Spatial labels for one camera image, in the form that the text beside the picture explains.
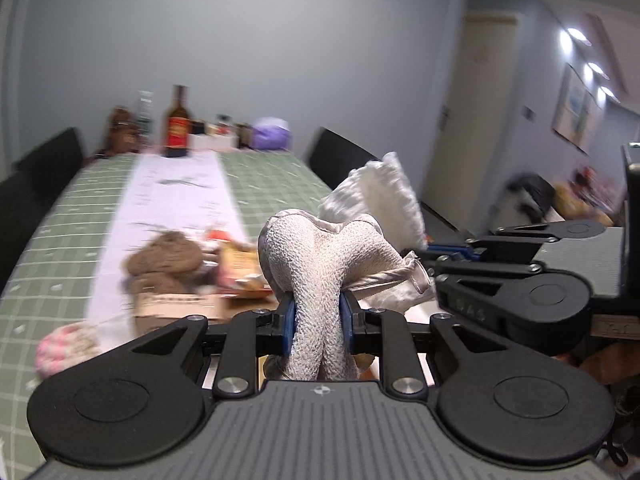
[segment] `brown figurine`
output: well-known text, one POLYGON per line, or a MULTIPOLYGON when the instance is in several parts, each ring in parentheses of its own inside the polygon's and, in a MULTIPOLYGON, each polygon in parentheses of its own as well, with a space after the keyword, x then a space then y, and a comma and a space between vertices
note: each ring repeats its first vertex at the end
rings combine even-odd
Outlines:
POLYGON ((113 109, 109 118, 105 153, 107 156, 119 153, 138 152, 138 128, 133 115, 125 107, 113 109))

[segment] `gray ribbed panel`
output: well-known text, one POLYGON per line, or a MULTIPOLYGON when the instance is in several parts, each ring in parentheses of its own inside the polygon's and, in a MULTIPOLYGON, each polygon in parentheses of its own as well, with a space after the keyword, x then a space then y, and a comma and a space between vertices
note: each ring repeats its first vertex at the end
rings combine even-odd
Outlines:
POLYGON ((188 444, 114 471, 49 462, 37 480, 604 480, 593 462, 557 471, 509 470, 451 443, 430 411, 380 394, 376 383, 272 381, 254 399, 221 404, 188 444))
POLYGON ((620 294, 620 262, 624 229, 609 227, 591 238, 563 238, 543 244, 533 258, 548 270, 568 270, 582 276, 600 298, 620 294))

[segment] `dining table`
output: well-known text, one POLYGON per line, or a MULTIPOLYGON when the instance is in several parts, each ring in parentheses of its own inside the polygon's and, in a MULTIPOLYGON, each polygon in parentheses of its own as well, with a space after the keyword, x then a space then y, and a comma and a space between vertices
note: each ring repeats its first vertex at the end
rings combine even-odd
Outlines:
POLYGON ((179 160, 129 153, 81 170, 34 232, 0 300, 0 478, 21 480, 44 462, 26 417, 41 380, 34 364, 41 339, 83 320, 104 328, 107 349, 134 337, 130 310, 117 304, 113 310, 129 301, 117 290, 116 268, 130 249, 127 236, 135 238, 141 225, 153 231, 145 216, 171 218, 170 228, 223 223, 255 243, 270 216, 288 208, 317 214, 329 192, 289 152, 192 153, 179 160), (193 170, 188 178, 187 170, 193 170), (198 198, 212 195, 218 198, 205 205, 198 198), (117 321, 124 333, 113 328, 117 321))

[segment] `red bottle label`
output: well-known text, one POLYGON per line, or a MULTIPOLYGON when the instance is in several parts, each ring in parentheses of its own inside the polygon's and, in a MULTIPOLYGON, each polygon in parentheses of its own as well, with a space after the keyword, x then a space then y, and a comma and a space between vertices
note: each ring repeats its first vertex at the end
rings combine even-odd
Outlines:
POLYGON ((186 148, 187 135, 191 131, 191 121, 184 117, 169 117, 167 124, 166 146, 168 148, 186 148))

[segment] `white door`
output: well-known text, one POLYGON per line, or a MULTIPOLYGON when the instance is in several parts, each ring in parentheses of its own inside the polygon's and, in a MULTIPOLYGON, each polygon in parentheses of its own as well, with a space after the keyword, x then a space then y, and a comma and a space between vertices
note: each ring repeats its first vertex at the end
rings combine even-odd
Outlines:
POLYGON ((424 203, 460 231, 468 228, 494 152, 513 83, 518 18, 465 17, 447 118, 425 182, 424 203))

